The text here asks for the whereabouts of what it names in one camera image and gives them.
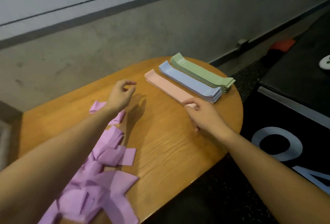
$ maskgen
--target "forearm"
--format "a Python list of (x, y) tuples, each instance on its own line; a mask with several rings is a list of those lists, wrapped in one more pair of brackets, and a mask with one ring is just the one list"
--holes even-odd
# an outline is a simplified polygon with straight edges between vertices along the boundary
[(215, 136), (279, 223), (329, 223), (329, 195), (233, 131)]
[(36, 223), (84, 163), (116, 113), (101, 109), (3, 170), (0, 220)]

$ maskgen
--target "white disc with holes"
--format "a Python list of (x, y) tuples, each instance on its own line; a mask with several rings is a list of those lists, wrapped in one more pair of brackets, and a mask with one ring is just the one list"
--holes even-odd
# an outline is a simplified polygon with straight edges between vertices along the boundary
[(330, 55), (325, 56), (322, 60), (320, 60), (319, 66), (324, 70), (330, 70)]

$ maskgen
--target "hand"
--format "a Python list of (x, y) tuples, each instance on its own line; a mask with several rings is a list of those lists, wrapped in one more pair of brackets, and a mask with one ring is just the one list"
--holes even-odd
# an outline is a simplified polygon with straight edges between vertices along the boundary
[(130, 80), (117, 81), (104, 108), (112, 109), (119, 113), (129, 104), (136, 87), (125, 88), (126, 85), (136, 85), (136, 82)]
[[(188, 104), (195, 103), (195, 108), (187, 106)], [(216, 137), (219, 132), (232, 131), (230, 127), (221, 118), (215, 107), (208, 101), (204, 101), (200, 98), (191, 98), (183, 102), (191, 120), (195, 124), (195, 131), (199, 128), (208, 131), (210, 134)]]

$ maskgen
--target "peach fabric strip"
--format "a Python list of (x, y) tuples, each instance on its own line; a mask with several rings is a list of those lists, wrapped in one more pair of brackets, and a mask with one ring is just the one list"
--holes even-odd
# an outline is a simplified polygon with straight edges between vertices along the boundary
[[(188, 94), (186, 91), (182, 90), (181, 88), (177, 87), (176, 85), (172, 84), (168, 80), (164, 79), (160, 75), (158, 75), (155, 70), (150, 70), (145, 74), (146, 81), (153, 84), (155, 87), (159, 88), (160, 90), (167, 93), (176, 101), (184, 102), (187, 99), (192, 98), (193, 96)], [(195, 103), (188, 104), (188, 106), (194, 108), (196, 106)]]

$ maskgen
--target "tabletop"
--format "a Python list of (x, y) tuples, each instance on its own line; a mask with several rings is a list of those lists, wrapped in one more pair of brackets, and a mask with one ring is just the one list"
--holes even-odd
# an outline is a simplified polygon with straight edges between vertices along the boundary
[[(136, 148), (137, 152), (133, 166), (117, 169), (140, 177), (126, 196), (140, 221), (144, 221), (227, 153), (225, 147), (218, 144), (212, 136), (202, 131), (194, 132), (183, 105), (145, 80), (144, 74), (154, 69), (171, 83), (197, 96), (160, 74), (158, 66), (170, 58), (157, 57), (131, 65), (25, 112), (19, 157), (87, 117), (95, 100), (107, 101), (117, 80), (136, 81), (136, 92), (118, 127), (125, 133), (124, 145)], [(205, 62), (186, 59), (226, 77), (220, 70)], [(240, 132), (243, 105), (234, 85), (214, 106), (227, 124)], [(104, 224), (110, 223), (110, 220), (102, 211), (92, 223)]]

